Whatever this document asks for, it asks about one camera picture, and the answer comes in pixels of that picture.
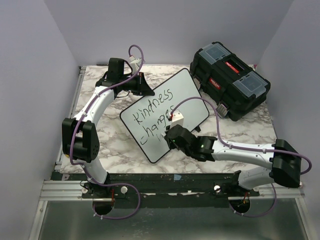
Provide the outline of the white framed whiteboard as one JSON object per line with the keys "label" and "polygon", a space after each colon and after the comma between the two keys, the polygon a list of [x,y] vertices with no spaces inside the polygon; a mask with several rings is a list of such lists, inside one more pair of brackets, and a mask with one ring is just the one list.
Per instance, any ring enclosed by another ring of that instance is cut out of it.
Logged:
{"label": "white framed whiteboard", "polygon": [[168,114],[183,100],[201,94],[188,69],[183,68],[154,88],[154,96],[144,96],[123,110],[119,117],[145,154],[155,163],[169,147],[162,137],[170,125]]}

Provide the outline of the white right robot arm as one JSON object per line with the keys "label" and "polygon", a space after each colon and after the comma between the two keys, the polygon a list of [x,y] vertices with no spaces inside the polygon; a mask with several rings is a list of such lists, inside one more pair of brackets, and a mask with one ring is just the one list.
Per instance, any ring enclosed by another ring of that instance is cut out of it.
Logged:
{"label": "white right robot arm", "polygon": [[170,149],[177,149],[199,162],[233,161],[254,165],[241,170],[230,183],[230,191],[241,196],[255,187],[276,183],[286,188],[300,186],[301,161],[298,152],[283,139],[274,144],[244,144],[223,141],[213,136],[195,136],[176,125],[164,134]]}

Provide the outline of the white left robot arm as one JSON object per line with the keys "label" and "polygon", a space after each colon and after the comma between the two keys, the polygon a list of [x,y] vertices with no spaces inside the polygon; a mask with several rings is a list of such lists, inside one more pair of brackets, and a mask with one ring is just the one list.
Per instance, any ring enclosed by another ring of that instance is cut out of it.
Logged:
{"label": "white left robot arm", "polygon": [[96,126],[106,108],[122,91],[136,96],[154,96],[141,72],[144,59],[130,55],[129,60],[110,58],[108,69],[95,83],[93,95],[83,109],[62,121],[62,151],[73,166],[80,166],[86,176],[85,188],[101,198],[111,191],[109,173],[98,158],[100,142]]}

